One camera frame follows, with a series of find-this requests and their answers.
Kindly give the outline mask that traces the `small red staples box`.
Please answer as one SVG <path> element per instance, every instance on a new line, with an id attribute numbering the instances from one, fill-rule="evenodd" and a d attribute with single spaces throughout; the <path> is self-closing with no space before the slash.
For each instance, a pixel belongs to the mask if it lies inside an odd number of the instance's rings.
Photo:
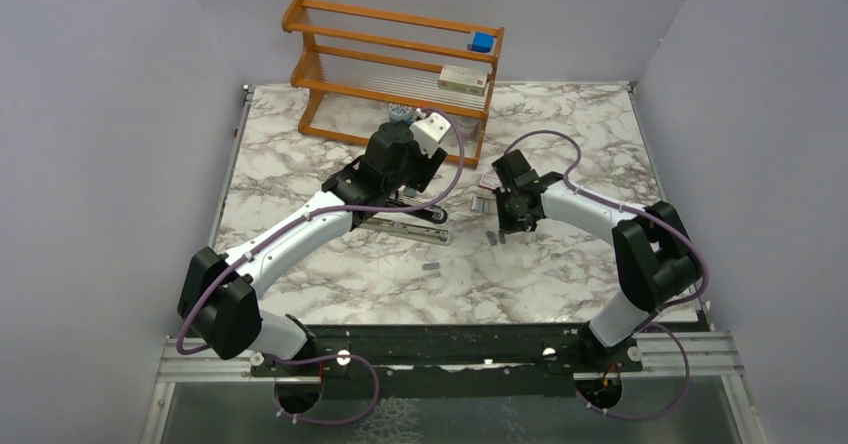
<path id="1" fill-rule="evenodd" d="M 496 175 L 482 174 L 478 179 L 477 185 L 481 189 L 493 191 L 500 186 L 500 181 Z"/>

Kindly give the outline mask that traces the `black stapler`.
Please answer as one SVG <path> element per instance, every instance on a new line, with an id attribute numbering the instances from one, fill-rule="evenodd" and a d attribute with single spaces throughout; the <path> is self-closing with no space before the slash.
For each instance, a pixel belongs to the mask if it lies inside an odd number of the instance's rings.
<path id="1" fill-rule="evenodd" d="M 395 193 L 386 201 L 386 205 L 390 208 L 409 208 L 423 203 L 424 200 L 402 193 Z M 433 224 L 444 224 L 448 220 L 448 212 L 439 205 L 431 205 L 414 211 L 404 211 L 404 214 Z"/>

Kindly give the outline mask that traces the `silver chrome stapler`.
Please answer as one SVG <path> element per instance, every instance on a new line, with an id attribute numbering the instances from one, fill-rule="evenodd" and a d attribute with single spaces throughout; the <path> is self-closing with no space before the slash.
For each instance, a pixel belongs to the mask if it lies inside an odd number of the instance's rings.
<path id="1" fill-rule="evenodd" d="M 448 230 L 404 223 L 391 219 L 372 217 L 360 224 L 359 227 L 361 229 L 382 232 L 402 239 L 438 246 L 448 246 L 453 241 L 453 236 Z"/>

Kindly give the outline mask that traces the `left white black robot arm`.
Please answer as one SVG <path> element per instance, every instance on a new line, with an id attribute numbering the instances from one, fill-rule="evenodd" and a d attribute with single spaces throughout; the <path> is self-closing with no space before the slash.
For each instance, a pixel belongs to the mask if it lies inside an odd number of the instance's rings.
<path id="1" fill-rule="evenodd" d="M 276 355 L 290 374 L 309 370 L 315 351 L 309 330 L 290 315 L 262 312 L 260 298 L 301 260 L 375 214 L 416 211 L 389 201 L 403 187 L 427 188 L 447 157 L 441 142 L 453 130 L 435 113 L 412 124 L 383 123 L 365 152 L 292 215 L 226 252 L 197 251 L 177 305 L 179 353 L 210 349 L 228 360 L 252 350 Z"/>

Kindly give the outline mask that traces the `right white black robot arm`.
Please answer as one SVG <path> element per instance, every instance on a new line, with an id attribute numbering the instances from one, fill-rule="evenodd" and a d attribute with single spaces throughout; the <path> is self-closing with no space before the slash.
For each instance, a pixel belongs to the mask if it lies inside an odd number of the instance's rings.
<path id="1" fill-rule="evenodd" d="M 560 173 L 538 174 L 518 150 L 497 159 L 493 168 L 502 233 L 533 232 L 540 221 L 552 220 L 613 248 L 619 290 L 579 332 L 577 357 L 585 368 L 600 371 L 612 363 L 623 342 L 702 279 L 704 266 L 671 204 L 644 207 L 591 195 Z"/>

